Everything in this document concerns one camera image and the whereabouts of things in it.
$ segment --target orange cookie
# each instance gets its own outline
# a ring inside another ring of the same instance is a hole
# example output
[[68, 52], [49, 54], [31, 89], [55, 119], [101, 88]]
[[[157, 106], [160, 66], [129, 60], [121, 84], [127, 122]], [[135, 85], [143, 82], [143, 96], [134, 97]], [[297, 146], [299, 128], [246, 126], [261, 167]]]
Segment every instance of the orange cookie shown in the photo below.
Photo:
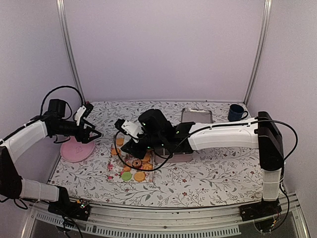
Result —
[[117, 139], [117, 146], [122, 146], [124, 142], [124, 138], [118, 138]]
[[151, 159], [151, 155], [149, 153], [147, 153], [142, 160], [142, 162], [147, 163], [148, 161], [150, 161]]
[[114, 148], [111, 149], [111, 155], [117, 155], [117, 152], [115, 151]]
[[144, 172], [136, 172], [134, 175], [134, 180], [137, 182], [142, 182], [145, 180], [145, 173]]
[[130, 168], [130, 167], [128, 167], [128, 166], [126, 166], [126, 165], [124, 165], [124, 166], [123, 166], [123, 170], [124, 170], [124, 171], [126, 171], [126, 172], [129, 172], [129, 171], [131, 170], [131, 168]]
[[143, 169], [143, 170], [152, 170], [152, 169], [153, 169], [153, 165], [151, 165], [151, 164], [144, 164], [144, 165], [142, 166], [142, 169]]

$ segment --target blue mug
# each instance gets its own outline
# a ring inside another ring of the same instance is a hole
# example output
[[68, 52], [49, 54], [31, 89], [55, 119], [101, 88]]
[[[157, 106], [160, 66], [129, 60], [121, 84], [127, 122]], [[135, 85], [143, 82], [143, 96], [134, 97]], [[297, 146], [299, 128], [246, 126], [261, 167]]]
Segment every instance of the blue mug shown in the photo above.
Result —
[[248, 116], [248, 112], [244, 110], [244, 108], [238, 104], [231, 104], [228, 114], [229, 121], [239, 121], [245, 119]]

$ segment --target metal frame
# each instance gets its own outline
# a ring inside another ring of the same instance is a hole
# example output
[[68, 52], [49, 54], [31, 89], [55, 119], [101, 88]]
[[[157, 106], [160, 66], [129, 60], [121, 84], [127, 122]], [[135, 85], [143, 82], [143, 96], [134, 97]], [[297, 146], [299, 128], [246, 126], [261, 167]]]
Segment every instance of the metal frame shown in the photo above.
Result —
[[269, 17], [271, 13], [271, 6], [272, 6], [272, 0], [265, 0], [264, 3], [264, 11], [263, 11], [263, 17], [262, 17], [262, 26], [261, 26], [261, 32], [260, 32], [260, 38], [259, 38], [259, 43], [258, 43], [258, 49], [257, 49], [257, 54], [254, 60], [253, 68], [252, 68], [252, 73], [248, 85], [248, 89], [246, 92], [246, 95], [244, 97], [243, 103], [248, 106], [252, 94], [252, 90], [255, 85], [256, 77], [259, 71], [259, 66], [261, 62], [261, 56], [264, 48], [264, 43], [265, 43], [265, 38], [266, 38], [266, 33], [268, 29], [268, 23], [269, 23]]
[[[309, 238], [296, 195], [289, 194], [289, 199], [298, 234], [301, 238]], [[287, 199], [280, 197], [280, 203], [282, 213], [285, 213]], [[151, 235], [152, 238], [228, 237], [240, 233], [239, 225], [269, 218], [243, 222], [239, 215], [240, 204], [193, 208], [136, 207], [96, 202], [90, 205], [89, 220], [77, 221], [82, 232], [112, 238], [151, 238]], [[62, 218], [49, 213], [47, 207], [44, 203], [33, 204], [22, 238], [30, 237], [35, 219], [62, 227]]]
[[[64, 43], [65, 43], [65, 48], [70, 64], [70, 68], [73, 74], [73, 79], [75, 86], [78, 88], [78, 90], [81, 92], [83, 95], [84, 100], [84, 92], [83, 88], [79, 79], [76, 63], [75, 63], [75, 57], [73, 54], [73, 50], [71, 47], [71, 42], [70, 42], [70, 36], [69, 36], [69, 31], [68, 31], [68, 26], [67, 26], [67, 20], [66, 20], [66, 13], [65, 13], [65, 6], [64, 6], [64, 0], [56, 0], [57, 3], [57, 10], [58, 10], [58, 15], [59, 15], [59, 21], [60, 21], [60, 26], [61, 26], [61, 31], [63, 34], [64, 38]], [[248, 84], [247, 92], [244, 97], [243, 103], [248, 106], [252, 94], [252, 90], [255, 85], [256, 77], [258, 74], [260, 62], [261, 62], [261, 56], [264, 48], [264, 43], [265, 43], [265, 38], [266, 38], [266, 33], [268, 29], [268, 23], [269, 23], [269, 17], [270, 17], [270, 12], [271, 12], [271, 5], [272, 5], [272, 0], [264, 0], [264, 11], [263, 11], [263, 17], [262, 17], [262, 26], [261, 26], [261, 32], [260, 32], [260, 37], [259, 37], [259, 43], [258, 43], [258, 48], [257, 48], [257, 53], [256, 57], [254, 60], [254, 64], [252, 67], [252, 73], [250, 77], [250, 81]]]
[[83, 96], [83, 99], [85, 101], [86, 100], [85, 95], [84, 95], [83, 88], [82, 88], [81, 83], [80, 83], [80, 79], [79, 79], [79, 75], [78, 75], [78, 71], [77, 71], [77, 67], [76, 67], [76, 63], [75, 63], [75, 57], [74, 57], [73, 50], [72, 50], [71, 43], [70, 43], [70, 37], [69, 37], [67, 21], [66, 21], [64, 0], [56, 0], [56, 3], [57, 3], [57, 11], [58, 11], [58, 16], [59, 16], [59, 21], [60, 21], [60, 27], [61, 27], [61, 31], [63, 34], [65, 48], [66, 48], [66, 52], [67, 52], [67, 57], [68, 57], [68, 61], [70, 64], [71, 72], [73, 74], [74, 83], [75, 83], [76, 88], [80, 91], [80, 93]]

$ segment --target floral tablecloth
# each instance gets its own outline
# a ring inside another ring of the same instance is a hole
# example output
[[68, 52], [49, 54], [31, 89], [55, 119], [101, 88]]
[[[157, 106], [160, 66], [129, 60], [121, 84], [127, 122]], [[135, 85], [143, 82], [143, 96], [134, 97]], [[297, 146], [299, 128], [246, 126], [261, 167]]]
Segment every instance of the floral tablecloth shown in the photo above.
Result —
[[118, 118], [137, 121], [151, 108], [160, 109], [172, 124], [180, 123], [183, 108], [212, 111], [213, 122], [227, 121], [229, 103], [210, 102], [93, 102], [88, 121], [103, 137], [93, 154], [80, 163], [60, 160], [50, 184], [66, 187], [72, 197], [95, 202], [153, 206], [219, 206], [261, 199], [262, 172], [255, 149], [212, 148], [194, 152], [187, 163], [170, 163], [156, 171], [150, 183], [107, 181], [107, 162]]

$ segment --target cookie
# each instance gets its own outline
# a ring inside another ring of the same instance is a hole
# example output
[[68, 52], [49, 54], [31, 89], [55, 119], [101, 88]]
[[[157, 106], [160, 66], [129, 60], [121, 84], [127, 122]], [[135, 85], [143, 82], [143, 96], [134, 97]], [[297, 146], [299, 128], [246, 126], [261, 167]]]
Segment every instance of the cookie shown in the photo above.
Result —
[[136, 172], [134, 175], [134, 180], [137, 182], [142, 182], [145, 180], [145, 173], [144, 172]]
[[124, 170], [124, 171], [126, 171], [126, 172], [129, 172], [129, 171], [131, 170], [131, 168], [130, 168], [130, 167], [128, 167], [128, 166], [126, 166], [126, 165], [124, 165], [124, 166], [123, 166], [123, 170]]
[[117, 152], [116, 152], [115, 148], [111, 149], [111, 155], [117, 155]]
[[147, 162], [150, 161], [150, 159], [151, 159], [151, 155], [150, 155], [149, 153], [146, 153], [146, 155], [144, 156], [144, 158], [141, 159], [141, 160], [142, 160], [142, 162], [147, 163]]
[[141, 166], [142, 166], [141, 160], [134, 160], [134, 161], [132, 162], [132, 167], [134, 167], [134, 168], [136, 168], [136, 169], [139, 169]]
[[132, 179], [132, 174], [130, 172], [124, 172], [121, 175], [121, 178], [123, 179], [123, 181], [129, 181], [130, 179]]
[[117, 138], [117, 146], [122, 146], [123, 145], [123, 142], [124, 142], [124, 138]]
[[152, 170], [152, 169], [153, 169], [153, 165], [151, 165], [151, 164], [144, 164], [144, 165], [142, 166], [142, 169], [143, 169], [143, 170]]

